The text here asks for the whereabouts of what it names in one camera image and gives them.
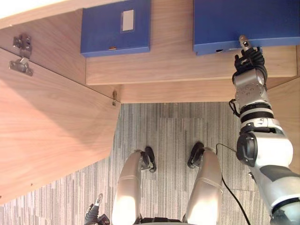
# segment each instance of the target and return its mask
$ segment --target floor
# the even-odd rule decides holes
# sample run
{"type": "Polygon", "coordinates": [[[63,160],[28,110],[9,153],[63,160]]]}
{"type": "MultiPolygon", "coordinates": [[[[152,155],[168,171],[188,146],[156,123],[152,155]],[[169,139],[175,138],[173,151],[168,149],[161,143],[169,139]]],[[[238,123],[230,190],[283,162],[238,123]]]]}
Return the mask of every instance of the floor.
{"type": "MultiPolygon", "coordinates": [[[[143,217],[182,219],[197,169],[187,159],[196,141],[235,148],[239,120],[227,103],[122,105],[109,158],[0,206],[0,225],[82,225],[87,207],[103,193],[100,213],[111,218],[117,180],[135,149],[153,148],[157,172],[142,172],[143,217]]],[[[218,158],[227,185],[240,199],[252,225],[268,224],[269,216],[254,181],[233,152],[220,147],[218,158]]],[[[221,225],[244,225],[245,219],[227,190],[222,198],[221,225]]]]}

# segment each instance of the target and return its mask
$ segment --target black cable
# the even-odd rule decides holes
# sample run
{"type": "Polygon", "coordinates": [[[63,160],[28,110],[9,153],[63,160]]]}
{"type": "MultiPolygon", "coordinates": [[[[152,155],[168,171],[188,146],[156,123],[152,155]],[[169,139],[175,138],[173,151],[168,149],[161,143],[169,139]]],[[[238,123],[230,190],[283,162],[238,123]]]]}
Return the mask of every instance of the black cable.
{"type": "Polygon", "coordinates": [[[234,115],[236,115],[237,117],[240,117],[240,114],[238,113],[237,109],[236,109],[236,105],[235,105],[235,99],[231,99],[228,104],[233,112],[234,115]]]}
{"type": "MultiPolygon", "coordinates": [[[[231,151],[236,152],[236,151],[233,150],[232,148],[229,148],[228,146],[226,146],[226,145],[224,145],[224,144],[222,144],[222,143],[218,143],[218,144],[216,144],[216,155],[218,155],[218,145],[222,145],[222,146],[224,146],[224,147],[230,149],[231,151]]],[[[223,181],[225,187],[227,188],[227,190],[229,191],[229,193],[234,197],[235,201],[236,201],[237,204],[239,205],[240,210],[242,211],[242,213],[243,213],[243,215],[244,215],[244,217],[245,217],[245,219],[246,219],[246,221],[247,221],[247,224],[248,224],[248,225],[251,225],[251,224],[250,224],[250,221],[249,221],[249,219],[248,219],[248,217],[247,217],[247,214],[245,213],[245,210],[244,210],[243,206],[241,205],[241,203],[239,202],[239,200],[237,199],[237,197],[234,195],[234,193],[230,190],[230,188],[229,188],[229,187],[227,186],[227,184],[225,183],[225,180],[224,180],[224,178],[223,178],[223,175],[222,175],[222,181],[223,181]]]]}

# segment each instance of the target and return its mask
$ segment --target cabinet hinge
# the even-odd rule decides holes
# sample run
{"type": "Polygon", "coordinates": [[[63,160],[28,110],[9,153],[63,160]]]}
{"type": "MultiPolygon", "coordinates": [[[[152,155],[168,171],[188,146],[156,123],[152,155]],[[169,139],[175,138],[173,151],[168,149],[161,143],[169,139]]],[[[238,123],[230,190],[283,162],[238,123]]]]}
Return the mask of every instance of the cabinet hinge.
{"type": "Polygon", "coordinates": [[[13,47],[20,49],[21,58],[16,61],[9,62],[9,68],[26,75],[32,76],[33,70],[29,68],[29,58],[31,56],[31,38],[27,34],[21,34],[19,37],[14,37],[13,47]]]}
{"type": "Polygon", "coordinates": [[[112,105],[116,106],[117,105],[117,91],[116,90],[113,91],[112,98],[113,98],[112,105]]]}

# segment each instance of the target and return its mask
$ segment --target wooden board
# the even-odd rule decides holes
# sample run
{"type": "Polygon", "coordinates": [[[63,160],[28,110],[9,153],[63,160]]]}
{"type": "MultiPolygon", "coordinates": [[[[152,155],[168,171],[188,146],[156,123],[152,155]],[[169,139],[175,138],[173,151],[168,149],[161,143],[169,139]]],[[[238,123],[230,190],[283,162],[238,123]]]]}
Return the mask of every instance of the wooden board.
{"type": "Polygon", "coordinates": [[[26,4],[23,1],[14,0],[11,1],[13,4],[5,3],[1,5],[1,11],[4,12],[6,17],[0,19],[0,29],[52,15],[75,11],[80,8],[89,8],[117,1],[121,0],[40,0],[27,1],[26,4]]]}
{"type": "Polygon", "coordinates": [[[300,173],[300,78],[281,84],[268,91],[274,117],[293,144],[291,170],[300,173]]]}
{"type": "MultiPolygon", "coordinates": [[[[80,54],[82,10],[51,16],[0,30],[0,47],[15,54],[13,38],[27,33],[32,40],[30,60],[71,80],[85,84],[85,58],[80,54]]],[[[120,86],[90,87],[110,98],[120,86]]]]}
{"type": "MultiPolygon", "coordinates": [[[[193,1],[153,0],[151,51],[87,59],[86,83],[128,84],[231,78],[240,50],[196,56],[193,1]]],[[[263,48],[270,77],[295,76],[296,47],[263,48]]]]}
{"type": "MultiPolygon", "coordinates": [[[[268,78],[267,87],[275,87],[281,82],[284,82],[281,78],[268,78]]],[[[122,103],[228,102],[234,95],[235,87],[231,79],[121,86],[122,103]]]]}
{"type": "Polygon", "coordinates": [[[0,49],[0,204],[107,157],[120,104],[0,49]]]}

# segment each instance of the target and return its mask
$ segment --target robotic hand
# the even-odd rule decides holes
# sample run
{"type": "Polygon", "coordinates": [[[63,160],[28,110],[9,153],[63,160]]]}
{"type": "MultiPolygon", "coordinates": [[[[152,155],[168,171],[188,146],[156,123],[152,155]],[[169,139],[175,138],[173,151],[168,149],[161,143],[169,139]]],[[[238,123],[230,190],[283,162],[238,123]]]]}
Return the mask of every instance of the robotic hand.
{"type": "Polygon", "coordinates": [[[271,216],[272,225],[300,224],[300,176],[289,169],[293,147],[274,119],[267,96],[267,70],[259,48],[240,36],[242,57],[235,56],[232,76],[235,99],[229,102],[240,117],[237,158],[250,166],[251,175],[271,216]],[[237,112],[235,102],[239,104],[237,112]]]}
{"type": "Polygon", "coordinates": [[[99,205],[102,202],[103,195],[100,194],[95,201],[95,204],[91,204],[85,213],[84,225],[110,225],[110,221],[105,214],[98,216],[99,205]]]}

